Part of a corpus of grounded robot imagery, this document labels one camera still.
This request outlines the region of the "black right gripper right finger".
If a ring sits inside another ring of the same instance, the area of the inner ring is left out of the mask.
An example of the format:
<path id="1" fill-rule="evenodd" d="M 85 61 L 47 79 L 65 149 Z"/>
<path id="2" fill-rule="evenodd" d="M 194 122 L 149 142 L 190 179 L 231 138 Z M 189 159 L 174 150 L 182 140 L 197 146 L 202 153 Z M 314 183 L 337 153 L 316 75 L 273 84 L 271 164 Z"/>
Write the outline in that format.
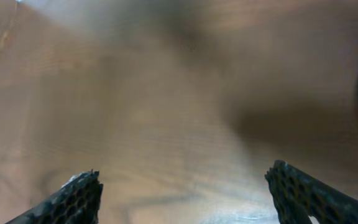
<path id="1" fill-rule="evenodd" d="M 358 224 L 358 200 L 281 160 L 265 174 L 281 224 Z"/>

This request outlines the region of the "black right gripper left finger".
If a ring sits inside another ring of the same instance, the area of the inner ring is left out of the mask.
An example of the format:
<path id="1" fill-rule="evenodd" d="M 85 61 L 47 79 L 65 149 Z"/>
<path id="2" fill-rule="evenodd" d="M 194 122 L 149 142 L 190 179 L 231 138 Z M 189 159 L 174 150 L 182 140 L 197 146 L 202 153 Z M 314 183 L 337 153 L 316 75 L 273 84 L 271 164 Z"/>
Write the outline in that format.
<path id="1" fill-rule="evenodd" d="M 54 194 L 6 224 L 98 224 L 103 184 L 99 172 L 74 175 Z"/>

